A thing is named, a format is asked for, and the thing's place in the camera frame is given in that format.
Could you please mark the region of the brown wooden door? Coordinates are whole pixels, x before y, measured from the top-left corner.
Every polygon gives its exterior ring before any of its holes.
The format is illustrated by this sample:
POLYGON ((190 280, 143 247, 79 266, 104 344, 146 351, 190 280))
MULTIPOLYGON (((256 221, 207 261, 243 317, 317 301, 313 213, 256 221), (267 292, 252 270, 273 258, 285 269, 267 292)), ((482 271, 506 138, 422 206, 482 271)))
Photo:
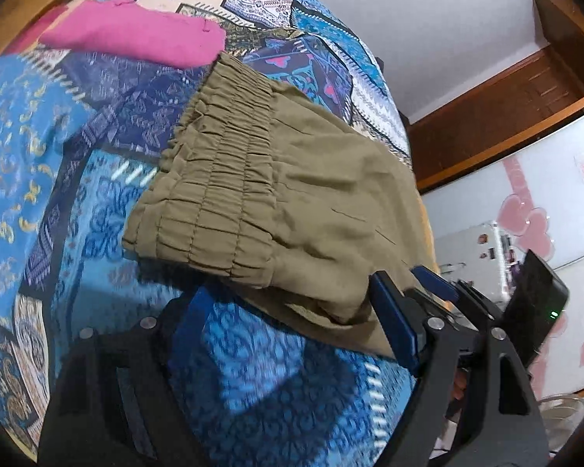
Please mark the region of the brown wooden door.
POLYGON ((584 114, 584 12, 534 0, 547 46, 408 129, 420 192, 444 186, 584 114))

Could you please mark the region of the folded pink garment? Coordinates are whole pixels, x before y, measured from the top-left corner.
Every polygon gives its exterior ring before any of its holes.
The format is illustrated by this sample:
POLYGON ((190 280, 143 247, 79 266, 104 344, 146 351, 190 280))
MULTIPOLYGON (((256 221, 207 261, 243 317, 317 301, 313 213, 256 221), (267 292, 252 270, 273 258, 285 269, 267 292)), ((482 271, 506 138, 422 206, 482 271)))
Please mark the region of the folded pink garment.
POLYGON ((173 68, 204 67, 225 49, 227 33, 203 17, 147 10, 134 0, 84 0, 46 13, 15 38, 5 52, 41 43, 151 61, 173 68))

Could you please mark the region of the olive green pants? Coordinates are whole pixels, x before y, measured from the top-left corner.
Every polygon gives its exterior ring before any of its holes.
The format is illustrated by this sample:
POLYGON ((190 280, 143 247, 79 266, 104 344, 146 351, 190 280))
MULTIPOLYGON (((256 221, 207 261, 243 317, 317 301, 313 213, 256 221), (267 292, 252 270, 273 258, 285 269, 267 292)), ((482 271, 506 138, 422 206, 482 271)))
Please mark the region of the olive green pants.
POLYGON ((215 275, 258 310, 341 348, 392 356, 370 276, 415 288, 433 234, 415 176, 295 86, 221 54, 182 114, 122 244, 215 275))

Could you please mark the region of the patchwork patterned bed sheet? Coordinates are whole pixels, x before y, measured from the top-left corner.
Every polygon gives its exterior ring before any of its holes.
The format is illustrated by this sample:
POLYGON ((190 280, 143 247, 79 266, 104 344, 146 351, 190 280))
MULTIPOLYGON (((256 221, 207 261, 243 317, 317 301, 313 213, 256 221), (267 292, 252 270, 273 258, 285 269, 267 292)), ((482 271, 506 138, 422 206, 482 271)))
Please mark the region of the patchwork patterned bed sheet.
MULTIPOLYGON (((320 0, 134 1, 217 21, 233 55, 409 162, 378 61, 320 0)), ((41 46, 0 59, 0 431, 28 461, 77 332, 127 330, 179 295, 121 236, 205 74, 41 46)))

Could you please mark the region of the white storage box with stickers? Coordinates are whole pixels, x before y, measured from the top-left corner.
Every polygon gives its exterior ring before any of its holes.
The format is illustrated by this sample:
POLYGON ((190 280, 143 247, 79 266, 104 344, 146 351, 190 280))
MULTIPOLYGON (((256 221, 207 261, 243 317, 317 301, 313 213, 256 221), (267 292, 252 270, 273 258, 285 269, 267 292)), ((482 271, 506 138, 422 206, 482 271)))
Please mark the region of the white storage box with stickers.
POLYGON ((495 221, 444 235, 434 241, 437 263, 447 281, 466 281, 504 310, 515 290, 519 254, 510 234, 495 221))

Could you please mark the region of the white wardrobe with pink hearts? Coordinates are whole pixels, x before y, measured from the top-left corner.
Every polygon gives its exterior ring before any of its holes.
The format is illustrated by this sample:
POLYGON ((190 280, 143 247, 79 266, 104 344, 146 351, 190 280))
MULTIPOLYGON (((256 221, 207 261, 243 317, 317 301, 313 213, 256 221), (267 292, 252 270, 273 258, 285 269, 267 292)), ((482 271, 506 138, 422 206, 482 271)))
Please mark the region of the white wardrobe with pink hearts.
POLYGON ((523 150, 424 194, 433 234, 485 221, 537 253, 570 298, 535 360, 537 397, 584 390, 584 116, 523 150))

